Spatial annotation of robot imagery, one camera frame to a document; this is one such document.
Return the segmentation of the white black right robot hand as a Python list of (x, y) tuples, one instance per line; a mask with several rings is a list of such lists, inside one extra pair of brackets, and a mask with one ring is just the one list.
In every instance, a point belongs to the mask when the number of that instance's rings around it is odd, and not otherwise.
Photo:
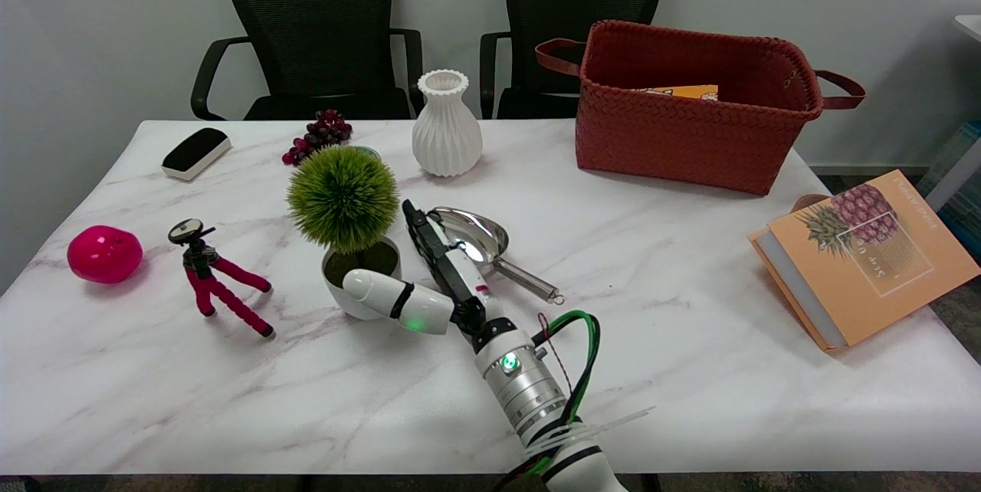
[(409, 199), (403, 201), (402, 211), (408, 234), (438, 289), (358, 268), (344, 276), (344, 292), (413, 332), (445, 335), (456, 326), (475, 337), (487, 324), (494, 302), (486, 280), (462, 244), (449, 240), (434, 212), (424, 212)]

